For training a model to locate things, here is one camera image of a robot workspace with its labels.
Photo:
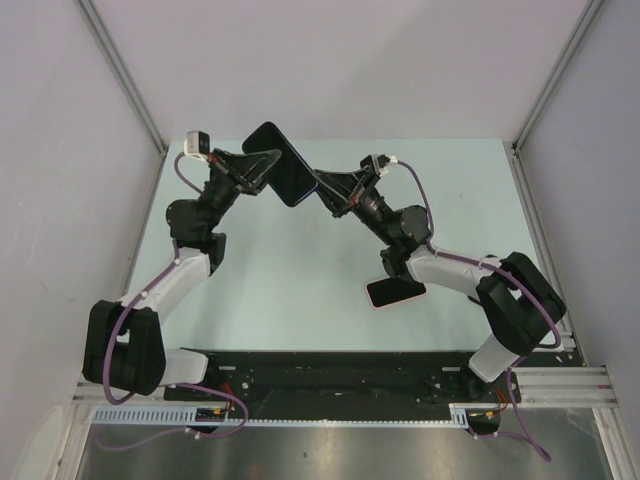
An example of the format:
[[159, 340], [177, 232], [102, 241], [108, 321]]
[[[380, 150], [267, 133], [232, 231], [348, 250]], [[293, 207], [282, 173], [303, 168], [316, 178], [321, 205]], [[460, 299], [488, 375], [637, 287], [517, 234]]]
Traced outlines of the blue phone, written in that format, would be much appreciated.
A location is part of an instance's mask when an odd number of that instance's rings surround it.
[[280, 151], [280, 159], [267, 174], [267, 183], [287, 207], [296, 207], [316, 190], [318, 183], [310, 166], [273, 122], [255, 129], [241, 148], [246, 154]]

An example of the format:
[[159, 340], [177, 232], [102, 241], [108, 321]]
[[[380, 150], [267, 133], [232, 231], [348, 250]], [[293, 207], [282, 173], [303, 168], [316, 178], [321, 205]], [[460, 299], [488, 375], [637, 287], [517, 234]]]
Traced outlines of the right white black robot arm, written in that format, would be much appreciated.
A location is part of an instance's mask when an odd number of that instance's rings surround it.
[[505, 258], [474, 259], [432, 243], [433, 217], [426, 203], [390, 207], [376, 188], [393, 158], [365, 158], [348, 173], [314, 171], [316, 192], [336, 218], [354, 214], [384, 244], [380, 256], [392, 279], [438, 285], [474, 299], [482, 307], [491, 333], [471, 356], [461, 376], [463, 393], [484, 401], [497, 389], [497, 378], [554, 337], [566, 305], [532, 260], [519, 252]]

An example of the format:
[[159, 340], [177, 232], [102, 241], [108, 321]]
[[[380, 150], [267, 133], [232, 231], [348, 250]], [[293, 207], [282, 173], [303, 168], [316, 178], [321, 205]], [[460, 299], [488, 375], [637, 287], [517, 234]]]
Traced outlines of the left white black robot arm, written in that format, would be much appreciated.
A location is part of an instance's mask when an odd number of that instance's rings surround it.
[[139, 291], [91, 308], [82, 374], [102, 386], [109, 403], [184, 383], [202, 400], [219, 392], [221, 376], [208, 367], [206, 355], [166, 348], [162, 324], [221, 265], [227, 237], [216, 227], [241, 195], [256, 196], [265, 188], [280, 156], [277, 150], [209, 153], [209, 178], [197, 197], [175, 200], [166, 209], [173, 247], [168, 265]]

